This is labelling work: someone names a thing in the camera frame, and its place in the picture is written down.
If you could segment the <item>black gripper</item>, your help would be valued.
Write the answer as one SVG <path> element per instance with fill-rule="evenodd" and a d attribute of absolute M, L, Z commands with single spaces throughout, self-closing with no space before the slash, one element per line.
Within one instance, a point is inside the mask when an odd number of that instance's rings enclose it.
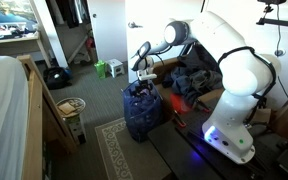
<path fill-rule="evenodd" d="M 157 75 L 152 72 L 151 69 L 139 70 L 137 72 L 137 77 L 139 81 L 139 85 L 141 87 L 148 87 L 149 81 L 155 79 Z"/>

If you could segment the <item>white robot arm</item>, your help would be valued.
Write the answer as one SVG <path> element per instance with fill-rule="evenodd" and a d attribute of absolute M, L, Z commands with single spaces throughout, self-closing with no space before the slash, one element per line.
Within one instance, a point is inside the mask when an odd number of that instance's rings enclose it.
<path fill-rule="evenodd" d="M 258 54 L 229 23 L 210 11 L 193 20 L 173 21 L 165 27 L 164 40 L 156 47 L 144 43 L 129 58 L 141 80 L 154 78 L 146 72 L 153 63 L 146 59 L 169 46 L 199 42 L 218 63 L 224 92 L 202 125 L 204 141 L 237 164 L 255 155 L 253 138 L 244 122 L 276 83 L 279 60 Z"/>

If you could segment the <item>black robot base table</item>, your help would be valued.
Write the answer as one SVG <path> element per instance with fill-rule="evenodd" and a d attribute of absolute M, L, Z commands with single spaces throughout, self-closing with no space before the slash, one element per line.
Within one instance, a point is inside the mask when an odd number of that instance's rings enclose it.
<path fill-rule="evenodd" d="M 148 133 L 149 140 L 177 180 L 288 180 L 287 141 L 262 124 L 250 129 L 255 157 L 238 165 L 203 140 L 205 112 L 184 114 L 185 127 L 168 121 Z"/>

